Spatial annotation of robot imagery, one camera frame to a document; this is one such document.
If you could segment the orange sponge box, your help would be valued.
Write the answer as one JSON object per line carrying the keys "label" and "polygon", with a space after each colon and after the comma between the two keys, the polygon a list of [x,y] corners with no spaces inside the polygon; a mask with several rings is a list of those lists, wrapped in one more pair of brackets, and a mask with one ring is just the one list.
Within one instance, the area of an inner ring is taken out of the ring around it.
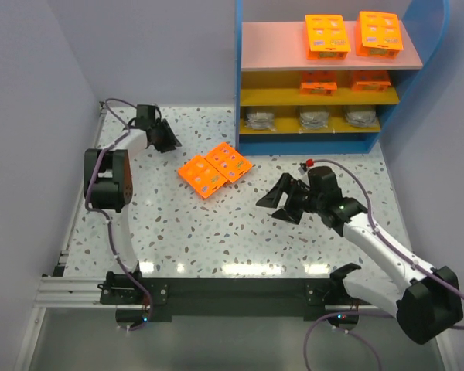
{"label": "orange sponge box", "polygon": [[209,198],[227,182],[202,155],[194,156],[178,170],[178,174],[202,199]]}
{"label": "orange sponge box", "polygon": [[344,60],[351,51],[341,15],[305,16],[305,44],[308,60]]}

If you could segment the orange scrub daddy box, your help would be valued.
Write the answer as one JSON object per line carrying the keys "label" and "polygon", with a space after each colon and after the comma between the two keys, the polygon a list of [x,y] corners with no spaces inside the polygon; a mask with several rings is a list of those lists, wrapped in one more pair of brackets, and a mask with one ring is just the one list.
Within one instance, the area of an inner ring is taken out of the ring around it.
{"label": "orange scrub daddy box", "polygon": [[397,14],[360,11],[354,31],[358,56],[395,59],[404,49]]}
{"label": "orange scrub daddy box", "polygon": [[213,150],[208,152],[205,159],[223,175],[229,183],[235,183],[253,167],[243,155],[226,142],[220,143]]}

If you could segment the bagged silver sponges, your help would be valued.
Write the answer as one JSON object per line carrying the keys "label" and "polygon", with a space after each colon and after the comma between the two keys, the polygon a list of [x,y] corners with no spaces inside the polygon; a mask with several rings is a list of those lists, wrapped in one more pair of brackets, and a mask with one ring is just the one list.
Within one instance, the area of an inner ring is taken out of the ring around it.
{"label": "bagged silver sponges", "polygon": [[376,107],[374,105],[346,105],[343,113],[347,122],[357,128],[372,128],[377,125]]}
{"label": "bagged silver sponges", "polygon": [[246,107],[245,127],[255,131],[275,131],[275,111],[272,107]]}
{"label": "bagged silver sponges", "polygon": [[330,113],[326,106],[301,106],[298,109],[302,130],[319,130],[328,127]]}

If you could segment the orange Scrub Mommy box bottom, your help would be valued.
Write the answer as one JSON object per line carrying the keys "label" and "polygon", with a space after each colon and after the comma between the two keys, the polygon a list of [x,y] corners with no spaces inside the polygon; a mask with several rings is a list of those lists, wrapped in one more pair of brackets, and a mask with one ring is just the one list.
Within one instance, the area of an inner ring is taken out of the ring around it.
{"label": "orange Scrub Mommy box bottom", "polygon": [[301,73],[302,94],[331,96],[337,91],[336,73],[333,71],[305,71]]}

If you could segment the orange scrub mommy box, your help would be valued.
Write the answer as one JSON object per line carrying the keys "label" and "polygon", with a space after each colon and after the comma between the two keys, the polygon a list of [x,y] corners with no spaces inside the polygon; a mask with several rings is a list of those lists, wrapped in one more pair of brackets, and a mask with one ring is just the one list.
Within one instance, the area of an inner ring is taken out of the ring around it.
{"label": "orange scrub mommy box", "polygon": [[384,92],[392,86],[386,70],[354,70],[350,76],[351,89],[354,91]]}
{"label": "orange scrub mommy box", "polygon": [[331,96],[337,91],[336,73],[333,71],[305,71],[301,73],[302,94]]}

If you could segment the orange Scrub Mommy box top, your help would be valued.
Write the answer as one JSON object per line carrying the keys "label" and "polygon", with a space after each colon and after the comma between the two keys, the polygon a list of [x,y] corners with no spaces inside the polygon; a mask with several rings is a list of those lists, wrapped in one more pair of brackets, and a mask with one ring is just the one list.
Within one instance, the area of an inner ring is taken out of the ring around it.
{"label": "orange Scrub Mommy box top", "polygon": [[384,92],[392,86],[386,70],[354,70],[350,76],[351,89],[354,91]]}

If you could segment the orange Scrub Daddy box top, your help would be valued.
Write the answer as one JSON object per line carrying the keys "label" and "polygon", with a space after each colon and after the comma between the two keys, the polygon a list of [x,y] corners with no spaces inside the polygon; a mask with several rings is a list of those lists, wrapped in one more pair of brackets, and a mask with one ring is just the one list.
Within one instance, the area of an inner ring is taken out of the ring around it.
{"label": "orange Scrub Daddy box top", "polygon": [[404,49],[397,14],[360,11],[354,31],[358,56],[395,59]]}

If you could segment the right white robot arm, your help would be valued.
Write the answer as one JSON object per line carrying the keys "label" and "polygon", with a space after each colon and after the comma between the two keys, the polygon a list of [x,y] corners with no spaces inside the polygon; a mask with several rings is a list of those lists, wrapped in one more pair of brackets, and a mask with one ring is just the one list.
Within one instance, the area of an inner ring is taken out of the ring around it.
{"label": "right white robot arm", "polygon": [[348,264],[332,272],[331,278],[351,298],[394,316],[413,342],[425,344],[462,320],[456,274],[417,257],[376,224],[367,206],[343,195],[329,166],[311,168],[305,181],[282,174],[256,204],[273,209],[272,218],[292,224],[299,224],[305,213],[316,214],[325,226],[359,247],[387,274],[390,286],[370,284],[359,265]]}

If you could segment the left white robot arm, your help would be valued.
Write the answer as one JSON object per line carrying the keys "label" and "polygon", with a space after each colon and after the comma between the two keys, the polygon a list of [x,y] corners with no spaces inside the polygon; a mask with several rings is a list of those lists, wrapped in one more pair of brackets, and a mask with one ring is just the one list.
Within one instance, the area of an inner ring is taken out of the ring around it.
{"label": "left white robot arm", "polygon": [[153,147],[160,153],[181,146],[159,106],[139,104],[135,116],[122,121],[119,137],[103,148],[84,152],[84,207],[104,217],[108,249],[114,261],[112,275],[127,278],[131,286],[145,292],[139,262],[131,242],[128,209],[134,187],[131,160]]}

